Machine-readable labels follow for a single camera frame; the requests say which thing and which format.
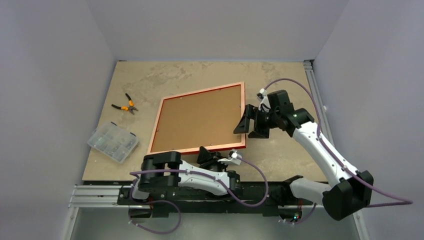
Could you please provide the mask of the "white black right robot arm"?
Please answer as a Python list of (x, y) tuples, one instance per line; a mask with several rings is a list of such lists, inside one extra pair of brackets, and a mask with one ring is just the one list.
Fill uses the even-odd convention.
[(280, 196), (288, 204), (305, 199), (322, 205), (328, 215), (340, 221), (370, 205), (374, 178), (360, 172), (326, 139), (319, 125), (305, 109), (295, 109), (286, 90), (258, 93), (259, 106), (247, 104), (234, 134), (247, 134), (252, 139), (267, 139), (270, 130), (278, 128), (296, 140), (311, 156), (326, 177), (327, 183), (301, 176), (285, 182)]

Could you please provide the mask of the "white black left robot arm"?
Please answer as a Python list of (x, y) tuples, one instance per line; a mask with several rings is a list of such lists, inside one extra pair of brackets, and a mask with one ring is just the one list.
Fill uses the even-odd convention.
[(198, 189), (217, 197), (226, 196), (229, 191), (240, 192), (240, 175), (234, 170), (227, 171), (227, 167), (239, 166), (241, 157), (234, 149), (224, 157), (203, 146), (199, 148), (199, 166), (183, 160), (178, 151), (146, 155), (141, 172), (132, 173), (136, 180), (129, 197), (136, 204), (142, 205), (148, 201), (150, 194), (163, 192), (171, 187)]

